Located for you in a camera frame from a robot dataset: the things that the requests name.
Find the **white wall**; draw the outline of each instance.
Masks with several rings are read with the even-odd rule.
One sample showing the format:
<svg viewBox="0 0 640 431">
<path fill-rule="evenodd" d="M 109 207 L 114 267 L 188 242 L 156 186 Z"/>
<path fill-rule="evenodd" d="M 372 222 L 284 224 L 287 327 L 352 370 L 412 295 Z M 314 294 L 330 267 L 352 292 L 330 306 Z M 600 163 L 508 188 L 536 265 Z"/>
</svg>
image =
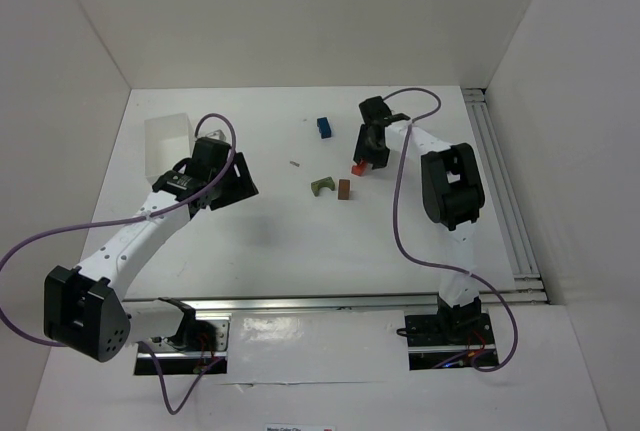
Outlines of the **white wall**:
<svg viewBox="0 0 640 431">
<path fill-rule="evenodd" d="M 485 87 L 529 0 L 81 0 L 134 88 Z"/>
<path fill-rule="evenodd" d="M 640 0 L 533 0 L 488 90 L 547 283 L 612 431 L 637 429 Z"/>
<path fill-rule="evenodd" d="M 0 253 L 91 219 L 129 87 L 75 0 L 0 0 Z M 35 244 L 0 276 L 0 304 L 41 336 L 44 276 L 85 234 Z M 0 325 L 3 431 L 23 430 L 48 349 Z"/>
</svg>

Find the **small brown object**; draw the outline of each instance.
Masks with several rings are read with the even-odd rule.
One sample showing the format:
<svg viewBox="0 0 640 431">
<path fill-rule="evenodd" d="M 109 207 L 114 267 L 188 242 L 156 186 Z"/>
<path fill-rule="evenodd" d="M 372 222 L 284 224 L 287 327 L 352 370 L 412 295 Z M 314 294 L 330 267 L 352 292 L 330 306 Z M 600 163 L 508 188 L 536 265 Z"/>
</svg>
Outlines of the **small brown object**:
<svg viewBox="0 0 640 431">
<path fill-rule="evenodd" d="M 351 192 L 351 181 L 348 179 L 341 179 L 338 181 L 338 199 L 341 201 L 349 200 L 349 193 Z"/>
</svg>

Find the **blue block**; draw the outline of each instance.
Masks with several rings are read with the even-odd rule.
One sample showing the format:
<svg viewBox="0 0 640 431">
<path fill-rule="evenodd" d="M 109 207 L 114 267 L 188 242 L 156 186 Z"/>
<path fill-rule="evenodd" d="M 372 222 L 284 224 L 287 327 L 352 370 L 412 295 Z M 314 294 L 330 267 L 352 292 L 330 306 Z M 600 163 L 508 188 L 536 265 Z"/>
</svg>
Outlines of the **blue block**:
<svg viewBox="0 0 640 431">
<path fill-rule="evenodd" d="M 327 118 L 318 118 L 318 131 L 320 131 L 320 137 L 322 139 L 331 137 L 331 126 L 329 126 L 329 120 Z"/>
</svg>

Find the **white panel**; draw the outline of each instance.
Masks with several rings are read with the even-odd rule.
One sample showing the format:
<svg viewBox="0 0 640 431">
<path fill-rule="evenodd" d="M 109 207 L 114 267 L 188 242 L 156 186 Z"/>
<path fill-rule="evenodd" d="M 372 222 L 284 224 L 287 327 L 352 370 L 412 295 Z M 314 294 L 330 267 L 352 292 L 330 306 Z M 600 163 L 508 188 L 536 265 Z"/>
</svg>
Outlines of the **white panel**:
<svg viewBox="0 0 640 431">
<path fill-rule="evenodd" d="M 129 216 L 149 192 L 144 179 L 144 120 L 187 113 L 193 126 L 205 113 L 225 114 L 238 134 L 260 194 L 201 211 L 133 282 L 129 298 L 300 296 L 437 292 L 439 273 L 405 260 L 393 239 L 391 203 L 398 165 L 363 177 L 350 173 L 362 117 L 358 104 L 396 88 L 251 88 L 135 90 L 96 208 L 98 219 Z M 475 139 L 460 93 L 435 87 L 442 110 L 420 123 L 447 141 Z M 397 112 L 417 116 L 433 106 L 422 93 L 393 98 Z M 316 118 L 327 116 L 333 137 L 320 139 Z M 204 132 L 223 126 L 212 120 Z M 300 167 L 290 161 L 300 163 Z M 480 163 L 483 180 L 484 172 Z M 310 183 L 326 176 L 351 180 L 351 199 L 338 201 Z M 420 167 L 408 163 L 400 202 L 403 241 L 424 259 L 442 262 L 447 248 L 422 205 Z M 513 289 L 513 272 L 488 192 L 473 237 L 476 272 L 500 289 Z M 114 231 L 89 233 L 93 253 Z"/>
<path fill-rule="evenodd" d="M 134 88 L 484 87 L 528 0 L 81 0 Z"/>
<path fill-rule="evenodd" d="M 0 254 L 88 221 L 129 88 L 75 0 L 0 0 Z M 77 262 L 85 234 L 30 246 L 0 277 L 0 304 L 41 335 L 44 277 Z M 26 426 L 48 349 L 0 330 L 0 427 Z"/>
<path fill-rule="evenodd" d="M 404 326 L 400 310 L 234 314 L 227 372 L 234 382 L 244 384 L 407 379 L 407 340 L 396 334 Z"/>
<path fill-rule="evenodd" d="M 612 431 L 637 429 L 640 0 L 533 0 L 488 91 L 541 272 Z"/>
<path fill-rule="evenodd" d="M 565 309 L 516 307 L 514 313 L 520 348 L 509 366 L 492 375 L 448 369 L 375 383 L 294 386 L 235 386 L 207 376 L 174 418 L 164 409 L 157 378 L 132 376 L 133 348 L 105 364 L 54 350 L 28 431 L 263 431 L 267 423 L 327 424 L 338 431 L 605 431 Z M 511 325 L 501 309 L 491 314 L 504 355 Z M 337 324 L 341 314 L 335 316 Z M 168 379 L 174 404 L 192 379 Z"/>
</svg>

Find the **brown block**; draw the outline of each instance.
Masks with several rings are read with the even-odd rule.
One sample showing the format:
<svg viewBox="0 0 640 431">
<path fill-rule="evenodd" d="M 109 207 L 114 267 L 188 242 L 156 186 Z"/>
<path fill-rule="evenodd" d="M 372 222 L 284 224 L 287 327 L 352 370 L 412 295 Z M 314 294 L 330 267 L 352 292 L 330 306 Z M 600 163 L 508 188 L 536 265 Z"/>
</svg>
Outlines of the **brown block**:
<svg viewBox="0 0 640 431">
<path fill-rule="evenodd" d="M 341 179 L 338 181 L 338 199 L 348 200 L 349 192 L 351 191 L 351 181 L 348 179 Z"/>
</svg>

